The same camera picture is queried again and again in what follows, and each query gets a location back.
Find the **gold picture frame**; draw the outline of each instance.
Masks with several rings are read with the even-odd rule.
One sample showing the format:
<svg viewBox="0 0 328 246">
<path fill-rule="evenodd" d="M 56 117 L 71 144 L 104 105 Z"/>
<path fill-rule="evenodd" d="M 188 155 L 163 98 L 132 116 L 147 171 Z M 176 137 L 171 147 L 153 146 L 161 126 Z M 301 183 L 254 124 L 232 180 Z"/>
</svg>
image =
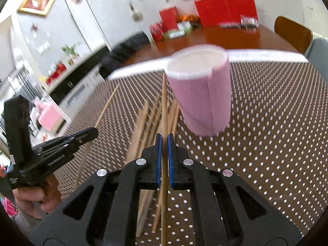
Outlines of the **gold picture frame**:
<svg viewBox="0 0 328 246">
<path fill-rule="evenodd" d="M 24 0 L 17 12 L 46 16 L 55 0 Z"/>
</svg>

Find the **drawer handle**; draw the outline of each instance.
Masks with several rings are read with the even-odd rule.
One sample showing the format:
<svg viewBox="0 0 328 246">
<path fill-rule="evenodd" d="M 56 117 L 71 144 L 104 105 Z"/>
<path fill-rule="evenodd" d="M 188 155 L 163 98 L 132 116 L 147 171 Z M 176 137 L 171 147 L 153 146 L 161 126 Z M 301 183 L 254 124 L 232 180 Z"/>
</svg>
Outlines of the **drawer handle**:
<svg viewBox="0 0 328 246">
<path fill-rule="evenodd" d="M 71 99 L 68 100 L 67 102 L 67 108 L 71 107 L 75 102 L 76 100 L 81 96 L 81 94 L 84 92 L 86 88 L 86 85 L 82 85 L 78 91 L 71 97 Z"/>
</svg>

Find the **brown wooden chair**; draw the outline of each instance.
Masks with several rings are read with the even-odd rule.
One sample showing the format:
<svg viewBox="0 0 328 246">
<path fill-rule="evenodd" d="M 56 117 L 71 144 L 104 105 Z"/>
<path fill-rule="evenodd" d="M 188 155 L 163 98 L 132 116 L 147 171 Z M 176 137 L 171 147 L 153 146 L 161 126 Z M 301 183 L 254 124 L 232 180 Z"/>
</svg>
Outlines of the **brown wooden chair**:
<svg viewBox="0 0 328 246">
<path fill-rule="evenodd" d="M 277 17 L 274 31 L 301 54 L 305 54 L 313 39 L 312 31 L 285 17 Z"/>
</svg>

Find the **cabinet door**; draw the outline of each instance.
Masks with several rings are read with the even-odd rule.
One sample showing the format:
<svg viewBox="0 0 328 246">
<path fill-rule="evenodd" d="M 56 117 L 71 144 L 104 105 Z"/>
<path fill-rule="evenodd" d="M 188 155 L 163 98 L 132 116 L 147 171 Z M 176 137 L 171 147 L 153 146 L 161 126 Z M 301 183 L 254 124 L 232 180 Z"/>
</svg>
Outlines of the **cabinet door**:
<svg viewBox="0 0 328 246">
<path fill-rule="evenodd" d="M 100 65 L 95 66 L 89 73 L 88 77 L 90 78 L 91 82 L 97 86 L 100 82 L 104 81 L 102 76 L 99 73 Z"/>
<path fill-rule="evenodd" d="M 84 77 L 63 99 L 59 107 L 72 120 L 85 103 L 94 87 L 89 77 Z"/>
</svg>

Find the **gray chair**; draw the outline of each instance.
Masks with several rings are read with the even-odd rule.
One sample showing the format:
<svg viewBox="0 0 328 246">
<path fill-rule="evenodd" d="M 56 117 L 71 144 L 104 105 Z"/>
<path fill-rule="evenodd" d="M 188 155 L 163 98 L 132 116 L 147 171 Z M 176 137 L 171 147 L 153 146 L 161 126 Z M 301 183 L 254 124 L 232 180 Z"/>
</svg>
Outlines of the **gray chair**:
<svg viewBox="0 0 328 246">
<path fill-rule="evenodd" d="M 314 39 L 306 50 L 305 57 L 328 83 L 328 41 Z"/>
</svg>

